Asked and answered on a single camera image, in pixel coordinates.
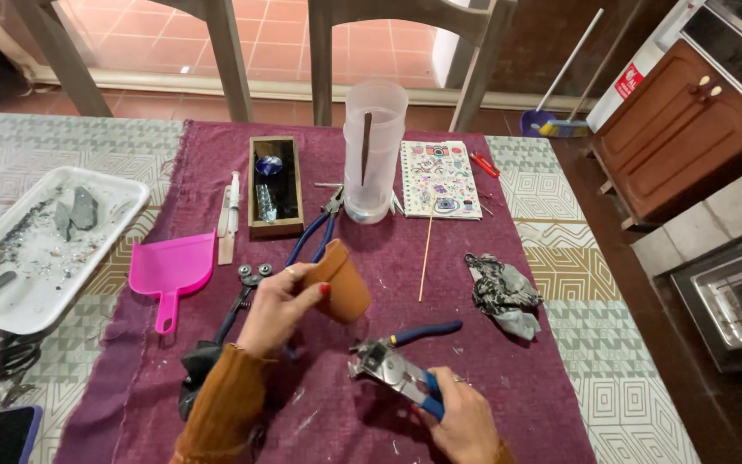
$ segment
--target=white tray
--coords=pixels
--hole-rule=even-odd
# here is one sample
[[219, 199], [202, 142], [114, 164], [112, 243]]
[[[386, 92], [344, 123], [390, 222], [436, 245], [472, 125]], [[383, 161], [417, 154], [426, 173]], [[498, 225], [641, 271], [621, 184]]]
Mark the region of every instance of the white tray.
[[[88, 231], [71, 227], [73, 237], [65, 242], [54, 213], [58, 201], [73, 205], [76, 186], [84, 186], [99, 203], [97, 226]], [[63, 167], [45, 174], [0, 219], [1, 242], [31, 208], [48, 201], [0, 252], [0, 275], [17, 274], [0, 290], [0, 330], [36, 333], [55, 322], [149, 196], [143, 183], [87, 169]]]

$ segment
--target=spiral notebook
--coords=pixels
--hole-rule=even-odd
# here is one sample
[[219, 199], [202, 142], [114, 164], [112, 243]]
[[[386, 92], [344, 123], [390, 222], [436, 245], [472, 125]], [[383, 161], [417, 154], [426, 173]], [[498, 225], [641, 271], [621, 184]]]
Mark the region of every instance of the spiral notebook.
[[463, 142], [400, 143], [403, 209], [407, 217], [482, 219], [477, 186]]

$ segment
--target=wooden cabinet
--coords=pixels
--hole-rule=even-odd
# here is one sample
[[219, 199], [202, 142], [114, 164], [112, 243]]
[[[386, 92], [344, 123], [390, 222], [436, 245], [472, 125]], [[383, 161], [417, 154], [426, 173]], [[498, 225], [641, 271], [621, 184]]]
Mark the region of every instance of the wooden cabinet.
[[742, 175], [742, 95], [678, 40], [593, 148], [634, 222], [664, 222]]

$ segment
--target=woman's left hand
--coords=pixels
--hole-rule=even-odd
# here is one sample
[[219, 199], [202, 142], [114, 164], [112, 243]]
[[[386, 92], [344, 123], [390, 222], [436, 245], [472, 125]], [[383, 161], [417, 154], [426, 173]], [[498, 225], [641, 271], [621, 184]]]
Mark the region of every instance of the woman's left hand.
[[252, 356], [266, 357], [288, 341], [305, 311], [331, 291], [331, 285], [323, 282], [293, 295], [295, 284], [314, 266], [297, 263], [260, 282], [237, 339], [240, 348]]

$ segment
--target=chair leg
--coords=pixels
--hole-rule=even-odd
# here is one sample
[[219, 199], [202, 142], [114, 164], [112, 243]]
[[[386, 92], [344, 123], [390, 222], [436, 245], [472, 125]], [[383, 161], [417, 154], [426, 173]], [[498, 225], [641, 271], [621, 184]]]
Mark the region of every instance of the chair leg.
[[331, 12], [329, 2], [308, 0], [314, 125], [331, 125]]
[[36, 0], [12, 0], [12, 3], [79, 114], [113, 117], [53, 4], [43, 7]]
[[242, 61], [233, 3], [231, 0], [203, 0], [203, 6], [231, 121], [253, 121], [251, 91], [248, 89], [248, 78]]
[[491, 0], [491, 16], [486, 26], [480, 46], [474, 49], [474, 56], [468, 67], [466, 81], [460, 90], [460, 99], [454, 110], [451, 120], [451, 132], [468, 132], [474, 116], [480, 110], [483, 97], [486, 96], [486, 86], [494, 73], [497, 56], [503, 45], [505, 30], [511, 24], [511, 16], [517, 7], [516, 0]]

